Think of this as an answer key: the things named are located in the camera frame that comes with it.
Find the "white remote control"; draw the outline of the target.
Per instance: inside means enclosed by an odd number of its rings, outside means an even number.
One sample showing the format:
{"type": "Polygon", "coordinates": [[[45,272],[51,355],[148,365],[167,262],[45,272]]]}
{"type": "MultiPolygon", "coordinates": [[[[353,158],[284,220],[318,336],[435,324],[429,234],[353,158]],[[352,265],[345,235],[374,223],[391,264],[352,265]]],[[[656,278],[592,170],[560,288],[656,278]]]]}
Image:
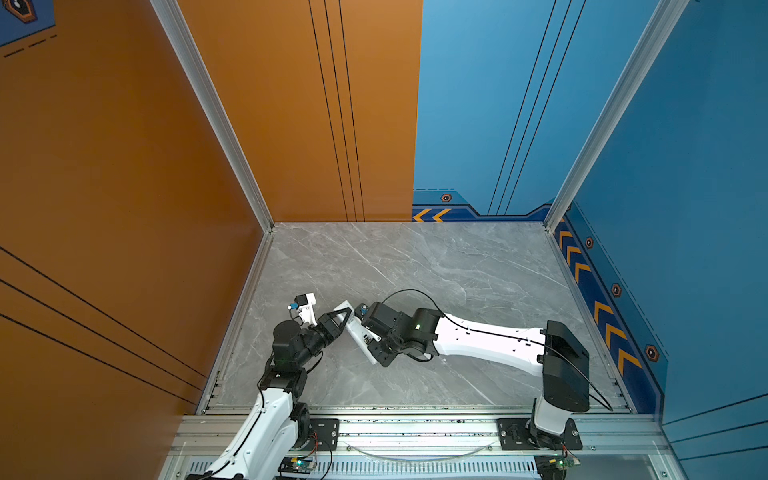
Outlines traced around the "white remote control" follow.
{"type": "Polygon", "coordinates": [[[365,355],[367,360],[372,365],[377,365],[378,361],[369,351],[368,346],[374,342],[380,341],[381,337],[362,325],[360,319],[354,313],[354,308],[349,301],[344,301],[335,307],[335,310],[344,309],[349,309],[351,311],[350,318],[345,325],[345,330],[352,337],[353,341],[358,346],[359,350],[365,355]]]}

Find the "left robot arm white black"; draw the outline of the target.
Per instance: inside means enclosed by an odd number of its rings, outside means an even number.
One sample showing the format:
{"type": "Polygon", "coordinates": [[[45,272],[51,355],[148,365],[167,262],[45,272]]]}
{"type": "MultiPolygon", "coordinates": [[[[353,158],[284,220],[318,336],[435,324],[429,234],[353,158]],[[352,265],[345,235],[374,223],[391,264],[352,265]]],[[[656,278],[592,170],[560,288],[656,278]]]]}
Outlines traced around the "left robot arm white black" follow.
{"type": "Polygon", "coordinates": [[[273,330],[272,354],[259,381],[251,412],[225,451],[189,479],[272,479],[289,451],[310,437],[308,407],[299,400],[307,383],[307,362],[338,339],[354,309],[327,312],[308,327],[285,320],[273,330]]]}

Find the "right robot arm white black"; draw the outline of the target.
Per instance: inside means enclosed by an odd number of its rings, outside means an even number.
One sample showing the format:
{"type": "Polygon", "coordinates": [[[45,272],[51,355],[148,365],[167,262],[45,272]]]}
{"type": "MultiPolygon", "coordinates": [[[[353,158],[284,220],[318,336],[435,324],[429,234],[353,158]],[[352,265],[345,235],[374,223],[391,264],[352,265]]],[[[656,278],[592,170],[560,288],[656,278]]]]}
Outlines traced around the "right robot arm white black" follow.
{"type": "Polygon", "coordinates": [[[429,362],[461,356],[506,365],[538,378],[540,395],[522,426],[500,428],[514,448],[560,450],[582,447],[572,419],[590,408],[590,354],[562,322],[543,328],[510,328],[464,320],[434,308],[408,315],[375,302],[355,309],[360,325],[350,333],[369,360],[383,367],[396,357],[429,362]]]}

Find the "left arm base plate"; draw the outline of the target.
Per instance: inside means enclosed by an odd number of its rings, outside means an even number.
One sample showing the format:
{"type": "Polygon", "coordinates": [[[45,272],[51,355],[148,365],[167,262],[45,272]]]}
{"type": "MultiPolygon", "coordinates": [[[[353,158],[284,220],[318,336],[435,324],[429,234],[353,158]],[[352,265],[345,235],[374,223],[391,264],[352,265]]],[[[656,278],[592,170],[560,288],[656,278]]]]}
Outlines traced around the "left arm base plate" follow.
{"type": "Polygon", "coordinates": [[[292,451],[336,451],[340,420],[338,418],[309,417],[298,421],[298,437],[292,451]]]}

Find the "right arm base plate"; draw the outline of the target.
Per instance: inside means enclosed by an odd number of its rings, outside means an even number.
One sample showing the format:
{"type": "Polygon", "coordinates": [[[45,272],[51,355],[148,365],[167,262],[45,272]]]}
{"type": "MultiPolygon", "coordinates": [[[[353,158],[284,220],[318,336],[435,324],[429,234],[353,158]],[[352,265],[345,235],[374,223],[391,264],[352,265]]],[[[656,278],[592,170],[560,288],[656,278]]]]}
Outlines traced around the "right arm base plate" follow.
{"type": "Polygon", "coordinates": [[[551,450],[580,451],[583,443],[576,423],[569,418],[561,435],[537,430],[533,420],[508,417],[496,420],[498,439],[504,451],[551,450]]]}

